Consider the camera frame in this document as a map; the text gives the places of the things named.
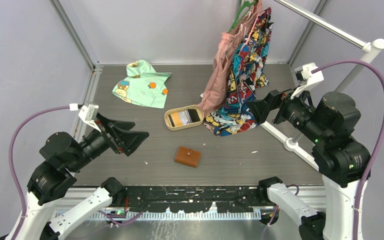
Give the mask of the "gold credit card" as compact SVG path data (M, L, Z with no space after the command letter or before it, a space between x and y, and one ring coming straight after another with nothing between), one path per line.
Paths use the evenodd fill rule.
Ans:
M178 112L172 112L169 119L173 127L179 127L183 124Z

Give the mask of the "beige oval card tray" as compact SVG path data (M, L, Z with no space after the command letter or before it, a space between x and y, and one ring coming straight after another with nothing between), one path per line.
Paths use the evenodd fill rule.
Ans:
M179 131L201 125L204 117L197 105L189 105L168 110L164 114L164 122L169 130Z

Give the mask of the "white VIP card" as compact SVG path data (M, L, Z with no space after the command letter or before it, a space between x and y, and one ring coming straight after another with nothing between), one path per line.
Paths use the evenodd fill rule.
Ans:
M179 111L179 116L181 118L181 121L182 121L182 125L188 125L188 124L191 124L192 123L192 118L189 114L189 110L186 109L186 110L183 110L183 111Z

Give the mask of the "brown leather card holder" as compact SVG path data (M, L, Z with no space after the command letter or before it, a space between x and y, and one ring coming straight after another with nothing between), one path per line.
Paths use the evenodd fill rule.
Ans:
M180 146L175 154L174 162L197 168L202 153L185 146Z

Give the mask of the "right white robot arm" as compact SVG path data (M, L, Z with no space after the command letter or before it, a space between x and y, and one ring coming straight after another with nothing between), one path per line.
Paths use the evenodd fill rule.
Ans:
M261 180L257 198L263 205L274 203L298 226L303 240L360 240L362 226L355 218L362 215L356 197L366 187L368 149L352 137L361 117L355 101L336 91L325 93L317 106L304 91L293 97L291 89L271 91L264 99L248 102L256 121L263 123L270 111L277 110L275 124L289 122L312 143L312 156L322 175L326 194L325 211L316 210L291 193L277 177Z

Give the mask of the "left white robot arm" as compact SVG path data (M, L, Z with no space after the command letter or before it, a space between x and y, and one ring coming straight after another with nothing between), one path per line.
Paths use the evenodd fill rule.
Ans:
M114 177L105 180L95 192L60 218L52 218L54 208L76 183L75 174L106 150L130 156L149 137L135 131L135 123L97 114L97 127L81 141L67 132L52 134L40 149L44 161L33 171L22 210L6 240L62 240L87 217L108 206L126 202L127 190Z

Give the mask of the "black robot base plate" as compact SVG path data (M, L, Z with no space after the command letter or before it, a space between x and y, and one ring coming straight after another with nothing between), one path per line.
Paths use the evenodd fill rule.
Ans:
M110 208L127 208L132 212L206 213L212 205L218 213L248 213L254 208L273 207L259 186L127 186L121 198Z

